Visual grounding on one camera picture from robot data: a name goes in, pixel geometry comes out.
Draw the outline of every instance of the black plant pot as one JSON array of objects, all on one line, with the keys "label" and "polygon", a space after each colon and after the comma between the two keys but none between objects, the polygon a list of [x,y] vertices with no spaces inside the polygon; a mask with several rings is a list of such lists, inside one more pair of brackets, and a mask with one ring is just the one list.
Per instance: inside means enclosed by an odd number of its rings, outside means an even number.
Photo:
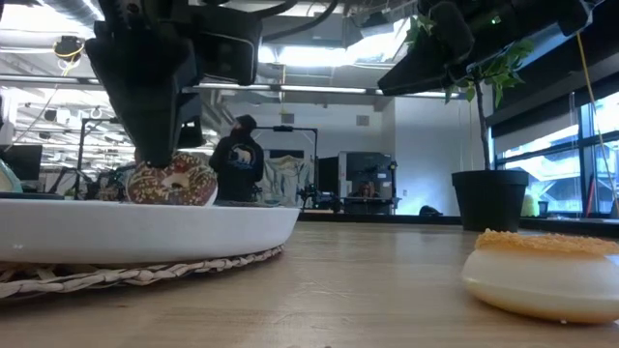
[{"label": "black plant pot", "polygon": [[478,170],[452,174],[462,227],[468,231],[518,230],[529,174],[517,170]]}]

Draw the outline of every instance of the woven placemat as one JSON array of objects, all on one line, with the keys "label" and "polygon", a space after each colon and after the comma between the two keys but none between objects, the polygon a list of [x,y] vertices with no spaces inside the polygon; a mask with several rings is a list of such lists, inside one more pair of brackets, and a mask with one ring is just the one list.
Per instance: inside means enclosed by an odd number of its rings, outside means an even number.
[{"label": "woven placemat", "polygon": [[69,293],[110,286],[149,285],[163,279],[216,273],[267,260],[282,246],[243,256],[192,263],[148,266],[16,264],[0,262],[0,299],[30,298],[47,293]]}]

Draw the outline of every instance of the white plate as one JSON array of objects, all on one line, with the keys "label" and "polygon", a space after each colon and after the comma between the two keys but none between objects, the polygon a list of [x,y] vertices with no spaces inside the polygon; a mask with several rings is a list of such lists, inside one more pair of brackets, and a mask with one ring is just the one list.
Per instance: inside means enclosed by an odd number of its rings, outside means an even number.
[{"label": "white plate", "polygon": [[199,260],[283,244],[298,209],[0,199],[0,261]]}]

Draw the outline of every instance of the wooden table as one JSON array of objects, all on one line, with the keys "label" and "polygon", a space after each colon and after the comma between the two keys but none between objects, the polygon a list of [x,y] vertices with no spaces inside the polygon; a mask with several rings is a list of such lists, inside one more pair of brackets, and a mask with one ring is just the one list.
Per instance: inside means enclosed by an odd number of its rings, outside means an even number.
[{"label": "wooden table", "polygon": [[619,327],[572,326],[478,303],[456,227],[298,223],[282,257],[221,275],[0,307],[0,346],[248,348],[619,347]]}]

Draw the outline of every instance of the donut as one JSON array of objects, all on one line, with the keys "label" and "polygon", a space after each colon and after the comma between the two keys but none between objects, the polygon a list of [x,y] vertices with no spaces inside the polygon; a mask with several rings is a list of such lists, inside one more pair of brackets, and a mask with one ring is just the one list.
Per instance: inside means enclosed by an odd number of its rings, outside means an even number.
[{"label": "donut", "polygon": [[217,196],[217,175],[201,159],[179,152],[166,168],[139,164],[128,180],[127,196],[136,204],[210,206]]},{"label": "donut", "polygon": [[477,299],[561,323],[619,319],[619,245],[597,238],[486,230],[464,263]]}]

